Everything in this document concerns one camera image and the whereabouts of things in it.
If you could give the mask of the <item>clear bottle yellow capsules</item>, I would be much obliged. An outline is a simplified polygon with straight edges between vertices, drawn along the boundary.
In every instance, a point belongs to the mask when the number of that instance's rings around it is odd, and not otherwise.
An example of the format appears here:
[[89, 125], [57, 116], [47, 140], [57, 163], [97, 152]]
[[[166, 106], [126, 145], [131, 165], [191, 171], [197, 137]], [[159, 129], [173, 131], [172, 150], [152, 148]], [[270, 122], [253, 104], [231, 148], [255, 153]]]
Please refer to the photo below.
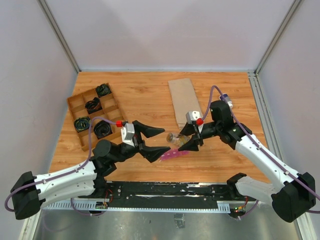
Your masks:
[[182, 147], [184, 144], [186, 144], [190, 140], [190, 137], [180, 133], [170, 132], [168, 133], [166, 140], [170, 144], [173, 144], [177, 147]]

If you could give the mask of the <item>pink weekly pill organizer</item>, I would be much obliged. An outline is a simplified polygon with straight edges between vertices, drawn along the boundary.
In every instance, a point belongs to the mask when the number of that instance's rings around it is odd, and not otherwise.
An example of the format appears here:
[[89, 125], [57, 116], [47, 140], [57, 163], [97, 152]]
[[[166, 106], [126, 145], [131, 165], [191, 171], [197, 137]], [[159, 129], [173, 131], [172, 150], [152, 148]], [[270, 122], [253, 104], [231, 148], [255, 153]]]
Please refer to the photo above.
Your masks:
[[181, 157], [184, 155], [187, 155], [189, 153], [189, 151], [187, 150], [183, 150], [183, 151], [178, 151], [178, 149], [170, 149], [169, 151], [165, 152], [161, 157], [160, 157], [160, 161], [166, 161], [172, 158], [177, 158], [177, 157]]

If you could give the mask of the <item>white capped pill bottle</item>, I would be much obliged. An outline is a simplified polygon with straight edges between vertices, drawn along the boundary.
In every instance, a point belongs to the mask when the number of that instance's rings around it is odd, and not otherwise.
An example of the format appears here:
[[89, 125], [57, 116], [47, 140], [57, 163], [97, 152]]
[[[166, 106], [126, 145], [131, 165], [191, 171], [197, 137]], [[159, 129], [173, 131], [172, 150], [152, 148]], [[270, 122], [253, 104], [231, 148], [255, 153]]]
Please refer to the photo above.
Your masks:
[[229, 95], [227, 93], [223, 93], [222, 95], [220, 95], [219, 99], [221, 101], [225, 101], [227, 102], [228, 106], [232, 109], [233, 108], [233, 102], [232, 100], [230, 99]]

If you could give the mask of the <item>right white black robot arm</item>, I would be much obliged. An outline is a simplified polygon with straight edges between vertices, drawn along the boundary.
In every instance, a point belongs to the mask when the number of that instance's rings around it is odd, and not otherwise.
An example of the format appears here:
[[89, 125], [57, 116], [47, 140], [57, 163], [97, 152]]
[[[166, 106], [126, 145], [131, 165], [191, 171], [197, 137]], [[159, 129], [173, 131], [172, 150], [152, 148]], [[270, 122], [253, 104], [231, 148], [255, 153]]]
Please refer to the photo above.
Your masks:
[[226, 193], [230, 199], [254, 198], [270, 205], [288, 223], [316, 205], [316, 185], [312, 175], [308, 172], [301, 174], [276, 157], [236, 119], [223, 100], [213, 101], [209, 112], [212, 118], [209, 123], [204, 123], [198, 111], [189, 111], [185, 115], [186, 124], [180, 133], [191, 138], [179, 150], [197, 152], [205, 139], [219, 137], [223, 143], [248, 158], [270, 181], [266, 183], [238, 173], [227, 180]]

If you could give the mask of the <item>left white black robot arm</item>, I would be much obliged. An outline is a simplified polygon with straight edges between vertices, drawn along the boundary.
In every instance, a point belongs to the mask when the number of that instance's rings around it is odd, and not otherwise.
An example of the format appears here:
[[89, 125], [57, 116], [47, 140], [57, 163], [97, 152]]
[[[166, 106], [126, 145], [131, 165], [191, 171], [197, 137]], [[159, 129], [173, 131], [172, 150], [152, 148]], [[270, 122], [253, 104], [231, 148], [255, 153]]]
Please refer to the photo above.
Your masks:
[[116, 170], [116, 163], [136, 154], [153, 163], [170, 150], [168, 146], [147, 146], [142, 138], [157, 136], [164, 128], [137, 120], [120, 120], [114, 125], [120, 128], [121, 143], [101, 139], [95, 147], [89, 147], [87, 159], [77, 165], [46, 174], [23, 173], [5, 199], [5, 209], [13, 212], [16, 220], [24, 220], [55, 202], [77, 197], [101, 198], [107, 193], [105, 177]]

